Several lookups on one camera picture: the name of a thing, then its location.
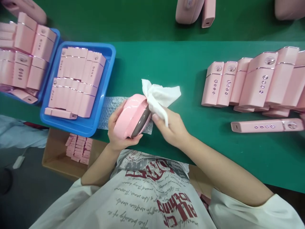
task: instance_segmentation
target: bubble wrap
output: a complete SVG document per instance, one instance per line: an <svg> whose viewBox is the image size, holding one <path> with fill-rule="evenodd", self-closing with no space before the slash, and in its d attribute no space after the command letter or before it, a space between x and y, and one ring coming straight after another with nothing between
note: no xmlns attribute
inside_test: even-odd
<svg viewBox="0 0 305 229"><path fill-rule="evenodd" d="M108 119L110 115L115 111L115 109L129 97L105 97L101 117L99 118L98 129L108 130ZM153 121L150 120L144 129L143 133L152 134L153 131Z"/></svg>

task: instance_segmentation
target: blue plastic tray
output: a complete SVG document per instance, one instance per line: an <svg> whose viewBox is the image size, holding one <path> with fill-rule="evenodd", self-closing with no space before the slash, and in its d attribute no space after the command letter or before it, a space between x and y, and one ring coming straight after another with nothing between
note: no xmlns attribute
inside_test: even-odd
<svg viewBox="0 0 305 229"><path fill-rule="evenodd" d="M96 94L90 118L77 117L77 119L75 120L69 120L44 114L44 110L46 107L48 107L49 104L53 79L57 77L61 51L63 48L67 47L87 48L88 50L102 53L102 55L107 59L102 78L98 86L98 91ZM54 126L58 129L62 129L73 134L81 135L83 137L91 137L98 127L98 122L101 116L104 98L106 95L108 83L115 60L115 55L116 50L114 46L109 44L65 41L61 45L59 45L52 67L51 75L49 78L48 86L46 88L43 104L40 110L41 121L45 124Z"/></svg>
<svg viewBox="0 0 305 229"><path fill-rule="evenodd" d="M58 45L62 42L62 40L60 39L60 32L59 32L59 30L53 29L53 28L51 28L51 30L52 30L54 33L57 34L56 39L55 39L55 42L54 42L53 51L52 51L52 54L51 54L50 61L49 61L49 63L48 63L48 67L47 67L47 69L46 69L46 71L45 71L44 79L43 79L42 84L41 84L41 86L40 86L40 91L39 91L39 93L38 93L38 98L37 98L38 100L37 100L36 102L34 102L33 104L30 104L30 105L37 105L37 104L40 104L41 101L43 100L43 98L44 98L44 93L45 93L45 88L46 88L46 86L47 86L48 79L49 79L49 76L50 76L50 71L51 71L51 69L52 69L52 65L53 65L55 53L56 53L56 51L57 51ZM19 100L19 101L21 101L21 102L24 102L24 103L26 103L26 104L29 104L29 103L27 103L27 102L21 100L20 98L18 98L18 97L16 97L16 96L12 95L12 94L9 94L9 93L3 93L3 94L6 95L6 96L8 96L8 97L11 97L11 98L13 98L13 99L17 99L17 100Z"/></svg>

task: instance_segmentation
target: person's left hand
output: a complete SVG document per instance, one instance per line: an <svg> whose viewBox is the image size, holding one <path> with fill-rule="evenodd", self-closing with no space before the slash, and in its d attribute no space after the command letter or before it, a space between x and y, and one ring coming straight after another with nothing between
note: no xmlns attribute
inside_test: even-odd
<svg viewBox="0 0 305 229"><path fill-rule="evenodd" d="M123 107L126 102L127 102L127 100L125 100L124 102L121 103L121 105L109 117L109 121L108 121L108 137L109 137L109 141L110 141L110 143L108 145L112 150L119 151L119 152L122 151L123 149L126 149L128 146L138 144L141 137L143 136L143 134L139 134L138 136L136 136L134 138L127 138L127 139L122 140L114 134L113 129L114 129L115 123L116 123L119 115L123 111Z"/></svg>

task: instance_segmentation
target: white cloth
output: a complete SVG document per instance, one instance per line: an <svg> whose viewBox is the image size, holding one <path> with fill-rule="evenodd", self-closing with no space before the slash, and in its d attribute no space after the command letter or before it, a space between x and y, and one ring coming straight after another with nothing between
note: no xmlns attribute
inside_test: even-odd
<svg viewBox="0 0 305 229"><path fill-rule="evenodd" d="M103 187L77 180L30 229L305 228L276 194L249 207L214 189L211 218L180 163L134 150L124 151L117 163Z"/></svg>
<svg viewBox="0 0 305 229"><path fill-rule="evenodd" d="M181 96L180 87L162 87L158 84L152 85L149 80L142 79L142 90L147 98L149 110L163 119L165 126L168 127L168 116L162 106L167 108Z"/></svg>

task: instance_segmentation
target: hand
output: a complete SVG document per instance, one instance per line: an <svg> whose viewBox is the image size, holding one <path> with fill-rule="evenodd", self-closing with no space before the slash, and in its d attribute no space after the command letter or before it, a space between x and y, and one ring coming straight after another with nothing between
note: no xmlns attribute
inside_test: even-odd
<svg viewBox="0 0 305 229"><path fill-rule="evenodd" d="M109 137L109 141L110 141L108 146L112 150L119 151L119 152L121 152L123 149L126 149L128 146L138 144L141 137L143 136L143 134L139 134L138 136L136 136L134 138L127 138L127 139L122 140L114 134L113 129L114 129L115 123L116 123L119 115L123 111L123 107L126 102L127 102L127 100L122 102L122 104L109 117L109 121L108 121L108 137Z"/></svg>
<svg viewBox="0 0 305 229"><path fill-rule="evenodd" d="M164 139L171 145L181 149L187 142L190 134L186 130L179 114L163 107L168 115L168 128L157 114L152 115L152 120L160 130Z"/></svg>

